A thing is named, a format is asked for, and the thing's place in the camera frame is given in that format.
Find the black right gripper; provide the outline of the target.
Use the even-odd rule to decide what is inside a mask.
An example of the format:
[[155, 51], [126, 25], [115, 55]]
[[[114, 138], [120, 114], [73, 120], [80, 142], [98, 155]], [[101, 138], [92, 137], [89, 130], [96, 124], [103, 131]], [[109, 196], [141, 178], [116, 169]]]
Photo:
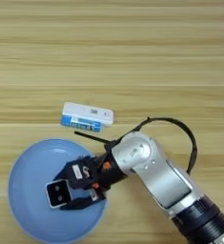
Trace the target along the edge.
[[[75, 198], [62, 206], [62, 211], [83, 210], [91, 206], [93, 202], [104, 200], [106, 198], [105, 192], [111, 188], [111, 185], [126, 178], [126, 175], [118, 167], [111, 152], [105, 152], [101, 156], [89, 157], [86, 167], [89, 172], [86, 189], [89, 191], [90, 196]], [[56, 175], [54, 180], [72, 180], [73, 176], [72, 163], [68, 162]]]

